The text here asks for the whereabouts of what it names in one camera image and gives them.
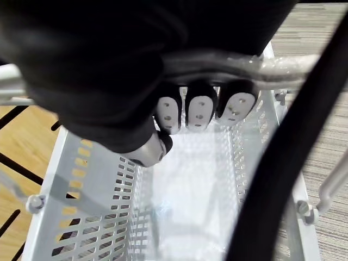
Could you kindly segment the right robot hand black cloth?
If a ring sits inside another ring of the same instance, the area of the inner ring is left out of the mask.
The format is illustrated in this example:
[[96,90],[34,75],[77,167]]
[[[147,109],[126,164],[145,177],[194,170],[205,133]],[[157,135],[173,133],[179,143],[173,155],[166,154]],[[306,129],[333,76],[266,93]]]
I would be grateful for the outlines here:
[[163,56],[260,55],[295,1],[1,1],[1,59],[75,135],[149,167],[172,147],[153,113]]

